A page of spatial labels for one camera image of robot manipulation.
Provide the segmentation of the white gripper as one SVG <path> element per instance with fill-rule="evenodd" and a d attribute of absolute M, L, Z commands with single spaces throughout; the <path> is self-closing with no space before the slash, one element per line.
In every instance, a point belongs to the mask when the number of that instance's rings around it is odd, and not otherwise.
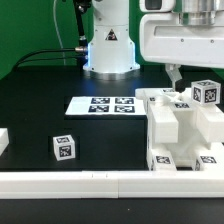
<path fill-rule="evenodd" d="M 185 90 L 180 65 L 224 69 L 224 11 L 211 26 L 185 26 L 174 13 L 146 14 L 140 21 L 145 61 L 164 63 L 174 91 Z"/>

